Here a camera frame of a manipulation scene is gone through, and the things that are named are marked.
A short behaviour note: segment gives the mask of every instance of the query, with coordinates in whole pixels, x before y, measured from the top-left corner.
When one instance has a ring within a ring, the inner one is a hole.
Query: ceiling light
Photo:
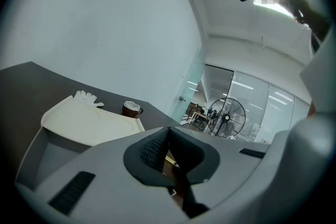
[[[249,103],[249,104],[255,106],[256,108],[262,109],[262,108],[256,106],[255,104],[251,104],[251,103]]]
[[[281,12],[282,14],[285,14],[291,18],[294,18],[291,13],[289,13],[284,7],[280,6],[278,3],[264,4],[262,3],[262,0],[253,0],[253,4],[257,6],[273,9],[277,12]]]
[[[237,85],[240,85],[240,86],[243,86],[243,87],[245,87],[245,88],[247,88],[247,89],[250,89],[250,90],[253,90],[253,89],[254,89],[254,88],[252,88],[252,87],[250,87],[250,86],[248,86],[248,85],[245,85],[245,84],[242,84],[242,83],[239,83],[239,82],[236,82],[236,81],[233,81],[232,83],[237,84]]]
[[[279,109],[279,107],[278,107],[278,106],[276,106],[276,105],[273,105],[273,104],[269,104],[269,105],[270,105],[271,107],[273,107],[274,109],[281,111],[281,109]]]
[[[277,95],[279,95],[279,96],[281,96],[281,97],[287,99],[289,102],[293,102],[293,99],[290,99],[289,97],[287,97],[287,96],[281,94],[280,92],[275,92],[275,94],[277,94]]]
[[[272,99],[275,100],[275,101],[280,102],[281,104],[287,104],[287,103],[285,103],[285,102],[283,102],[283,101],[281,101],[281,100],[279,100],[279,99],[277,99],[277,98],[275,98],[275,97],[273,97],[273,96],[270,96],[270,95],[269,95],[268,97],[272,98]]]
[[[271,129],[269,127],[267,127],[265,123],[262,123],[261,127],[264,128],[264,130],[267,131],[267,132],[271,131]]]

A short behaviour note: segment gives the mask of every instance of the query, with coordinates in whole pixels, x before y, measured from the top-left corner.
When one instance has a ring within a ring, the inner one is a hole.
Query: white glove
[[[77,91],[76,95],[74,97],[74,99],[76,101],[79,101],[81,103],[84,103],[86,105],[89,106],[93,106],[93,107],[98,107],[98,106],[103,106],[103,103],[95,103],[95,100],[97,99],[97,97],[95,95],[92,95],[91,93],[85,93],[84,91]]]

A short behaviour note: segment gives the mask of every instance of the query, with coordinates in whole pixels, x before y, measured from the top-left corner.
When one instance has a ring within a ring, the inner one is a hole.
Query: white tray
[[[140,119],[93,108],[72,96],[48,110],[41,119],[41,126],[88,146],[144,131]]]

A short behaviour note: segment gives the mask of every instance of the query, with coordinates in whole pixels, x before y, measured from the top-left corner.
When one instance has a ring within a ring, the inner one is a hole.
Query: fan stand
[[[219,131],[220,131],[223,123],[225,122],[227,124],[227,122],[230,120],[230,115],[229,114],[224,114],[223,117],[222,117],[222,119],[223,119],[222,123],[220,124],[220,126],[219,126],[219,128],[218,128],[218,130],[216,132],[216,136],[218,135],[218,133],[219,133]]]

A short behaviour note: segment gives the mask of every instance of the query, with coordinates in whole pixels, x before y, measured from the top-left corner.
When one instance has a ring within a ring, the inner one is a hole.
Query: coffee cup
[[[143,109],[132,101],[126,101],[122,106],[122,114],[130,118],[134,118],[137,115],[142,114],[142,112]]]

